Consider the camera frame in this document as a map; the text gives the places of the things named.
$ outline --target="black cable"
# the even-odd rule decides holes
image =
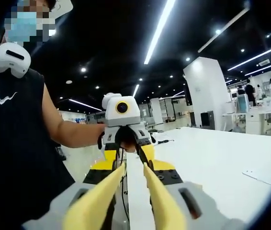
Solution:
[[[122,149],[121,165],[122,165],[122,162],[123,162],[123,155],[124,155],[124,149]],[[127,216],[128,222],[130,222],[129,221],[129,216],[128,216],[127,211],[126,211],[125,201],[124,201],[124,178],[125,178],[125,176],[122,178],[122,201],[123,201],[124,210],[125,210],[125,214]]]

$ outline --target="vr headset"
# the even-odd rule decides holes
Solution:
[[[0,45],[0,73],[11,69],[11,74],[22,78],[31,64],[30,54],[20,45],[6,42]]]

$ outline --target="ceiling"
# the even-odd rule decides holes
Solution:
[[[147,102],[148,97],[173,96],[187,90],[183,69],[198,56],[217,59],[231,83],[245,80],[245,73],[262,68],[256,66],[260,61],[271,61],[269,53],[227,71],[271,49],[271,31],[258,26],[251,11],[203,52],[197,52],[217,29],[244,9],[244,1],[176,0],[151,60],[144,65],[166,1],[72,0],[74,9],[56,21],[55,35],[39,49],[35,44],[26,46],[33,56],[32,68],[44,75],[55,106],[94,113],[97,110],[68,99],[101,109],[104,94],[132,95],[137,84],[138,103]]]

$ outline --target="desk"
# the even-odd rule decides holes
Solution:
[[[175,141],[155,146],[156,159],[172,163],[183,181],[201,184],[226,217],[249,223],[270,197],[271,185],[242,172],[271,172],[271,136],[189,127],[165,133]],[[130,230],[154,230],[149,191],[136,154],[127,155],[127,180]]]
[[[262,135],[264,132],[264,114],[271,114],[271,110],[266,111],[262,109],[251,109],[248,113],[233,113],[233,114],[223,114],[226,116],[238,116],[245,115],[246,118],[246,133]]]

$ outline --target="blue face mask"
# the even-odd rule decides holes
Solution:
[[[29,42],[31,36],[36,36],[36,12],[16,12],[16,18],[5,20],[5,38],[7,42],[16,42],[20,45]]]

